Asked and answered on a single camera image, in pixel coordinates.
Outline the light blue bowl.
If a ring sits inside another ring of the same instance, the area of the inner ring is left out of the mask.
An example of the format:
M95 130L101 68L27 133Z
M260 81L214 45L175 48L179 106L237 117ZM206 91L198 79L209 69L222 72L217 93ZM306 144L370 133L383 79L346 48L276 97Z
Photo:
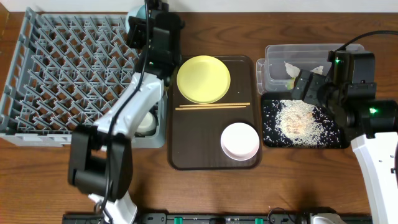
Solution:
M146 18L146 9L145 6L137 6L133 9L131 9L128 14L126 15L125 18L125 28L126 28L126 32L128 33L130 30L130 25L129 25L129 18L130 17L136 17L139 19L145 19Z

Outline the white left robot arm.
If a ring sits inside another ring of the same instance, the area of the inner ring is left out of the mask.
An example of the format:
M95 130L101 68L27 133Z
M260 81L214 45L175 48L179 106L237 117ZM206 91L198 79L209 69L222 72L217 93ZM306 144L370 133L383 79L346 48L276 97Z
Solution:
M91 213L66 213L62 223L133 223L137 206L129 195L132 139L158 103L181 64L185 23L163 1L145 1L145 17L130 16L127 46L140 49L131 83L92 126L72 132L68 183L95 201Z

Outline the pink white bowl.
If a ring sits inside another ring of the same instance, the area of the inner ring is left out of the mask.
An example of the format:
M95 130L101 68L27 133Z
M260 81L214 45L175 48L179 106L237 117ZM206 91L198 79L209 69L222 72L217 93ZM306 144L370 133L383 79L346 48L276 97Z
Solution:
M227 126L220 137L223 152L236 161L246 161L254 157L260 147L259 135L246 123L233 123Z

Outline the small pale green cup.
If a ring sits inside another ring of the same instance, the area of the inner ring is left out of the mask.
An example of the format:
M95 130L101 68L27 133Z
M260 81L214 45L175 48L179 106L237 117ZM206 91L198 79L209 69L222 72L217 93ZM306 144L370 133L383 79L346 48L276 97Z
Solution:
M137 128L136 135L151 136L156 132L157 119L151 112L147 112Z

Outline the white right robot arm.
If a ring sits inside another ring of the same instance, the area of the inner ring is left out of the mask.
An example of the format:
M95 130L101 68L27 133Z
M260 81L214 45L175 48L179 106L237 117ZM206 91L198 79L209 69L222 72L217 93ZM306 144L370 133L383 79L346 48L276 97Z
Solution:
M376 99L375 56L331 51L327 75L301 70L292 98L322 107L359 162L373 223L397 223L397 102Z

